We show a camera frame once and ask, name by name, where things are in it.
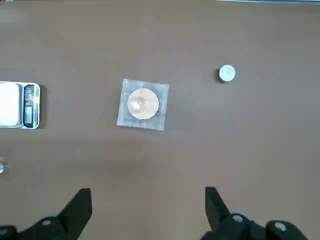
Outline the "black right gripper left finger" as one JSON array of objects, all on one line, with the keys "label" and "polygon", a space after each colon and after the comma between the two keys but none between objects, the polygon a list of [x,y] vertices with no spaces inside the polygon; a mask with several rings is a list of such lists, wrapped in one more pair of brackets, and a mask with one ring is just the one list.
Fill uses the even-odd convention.
[{"label": "black right gripper left finger", "polygon": [[92,216],[92,193],[81,188],[55,216],[47,216],[29,228],[18,231],[14,225],[2,225],[2,240],[77,240]]}]

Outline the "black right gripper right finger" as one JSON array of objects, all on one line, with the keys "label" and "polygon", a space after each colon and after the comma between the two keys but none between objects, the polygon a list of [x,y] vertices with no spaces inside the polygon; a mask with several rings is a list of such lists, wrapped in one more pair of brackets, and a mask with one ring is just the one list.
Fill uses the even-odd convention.
[{"label": "black right gripper right finger", "polygon": [[205,213],[211,230],[203,240],[306,240],[304,233],[284,220],[270,220],[265,226],[240,213],[231,213],[215,187],[205,188]]}]

